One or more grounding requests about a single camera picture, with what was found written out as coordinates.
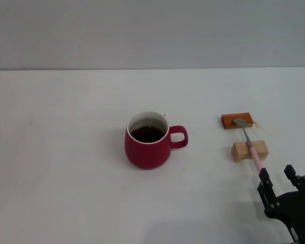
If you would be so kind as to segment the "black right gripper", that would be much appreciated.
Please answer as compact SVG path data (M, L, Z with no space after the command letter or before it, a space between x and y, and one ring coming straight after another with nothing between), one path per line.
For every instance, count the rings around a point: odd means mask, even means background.
M289 192L277 197L265 168L259 173L260 183L257 191L265 215L284 223L294 242L305 243L305 175L297 175L292 165L287 165L284 173L299 192Z

